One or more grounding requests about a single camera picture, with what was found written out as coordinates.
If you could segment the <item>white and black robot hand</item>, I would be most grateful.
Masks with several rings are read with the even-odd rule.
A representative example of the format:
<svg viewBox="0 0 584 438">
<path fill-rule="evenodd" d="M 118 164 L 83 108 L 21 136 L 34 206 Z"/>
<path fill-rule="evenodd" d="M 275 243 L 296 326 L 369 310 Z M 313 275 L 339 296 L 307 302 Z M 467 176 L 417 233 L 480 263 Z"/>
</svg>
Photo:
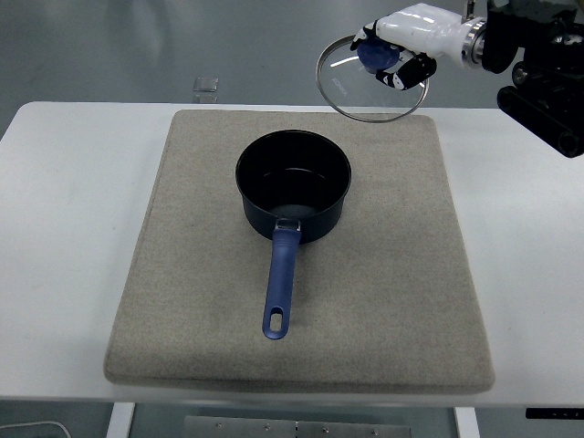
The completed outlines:
<svg viewBox="0 0 584 438">
<path fill-rule="evenodd" d="M 476 65 L 473 49 L 483 23 L 433 5 L 419 3 L 364 26 L 349 49 L 384 85 L 408 90 L 432 76 L 438 57 L 463 68 Z"/>
</svg>

